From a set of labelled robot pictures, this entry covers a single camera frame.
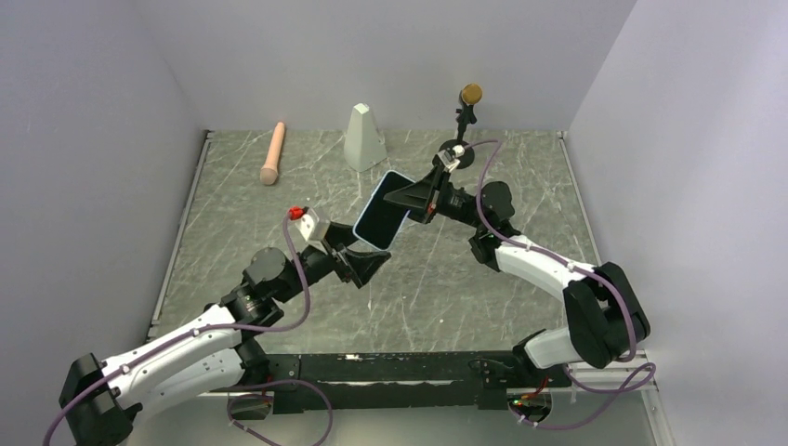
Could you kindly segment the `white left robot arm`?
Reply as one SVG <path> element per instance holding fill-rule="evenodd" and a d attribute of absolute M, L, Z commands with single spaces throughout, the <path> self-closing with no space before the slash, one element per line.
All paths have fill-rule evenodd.
<path fill-rule="evenodd" d="M 278 326 L 281 303 L 302 295 L 309 313 L 312 284 L 335 274 L 363 287 L 389 260 L 387 251 L 351 250 L 356 240 L 351 227 L 331 222 L 316 244 L 302 251 L 290 238 L 287 253 L 263 248 L 241 283 L 194 320 L 126 353 L 105 360 L 87 354 L 74 361 L 44 442 L 66 422 L 79 445 L 119 445 L 158 413 L 205 392 L 260 387 L 270 370 L 256 335 L 289 331 L 306 319 Z"/>

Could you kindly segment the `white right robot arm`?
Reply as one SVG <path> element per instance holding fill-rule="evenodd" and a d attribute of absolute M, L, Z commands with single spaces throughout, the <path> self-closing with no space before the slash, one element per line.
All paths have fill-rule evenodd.
<path fill-rule="evenodd" d="M 650 324 L 623 269 L 607 262 L 593 266 L 573 261 L 534 243 L 510 223 L 515 209 L 508 185 L 488 182 L 474 195 L 453 186 L 435 167 L 423 179 L 384 194 L 420 222 L 446 216 L 475 229 L 471 252 L 480 264 L 533 284 L 564 306 L 567 325 L 543 330 L 513 349 L 514 377 L 535 386 L 557 365 L 585 362 L 602 369 L 634 358 Z"/>

